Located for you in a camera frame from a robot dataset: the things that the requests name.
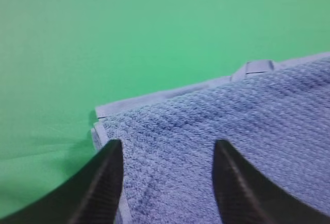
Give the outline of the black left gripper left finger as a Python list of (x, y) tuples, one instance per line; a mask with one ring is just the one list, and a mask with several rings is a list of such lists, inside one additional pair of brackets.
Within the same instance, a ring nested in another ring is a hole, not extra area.
[(1, 223), (114, 223), (122, 185), (122, 142), (112, 140), (64, 184)]

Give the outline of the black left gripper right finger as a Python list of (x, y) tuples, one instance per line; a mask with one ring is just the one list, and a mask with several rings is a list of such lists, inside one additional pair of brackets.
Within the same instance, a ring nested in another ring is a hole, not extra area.
[(278, 187), (227, 140), (214, 144), (212, 186), (222, 223), (329, 223)]

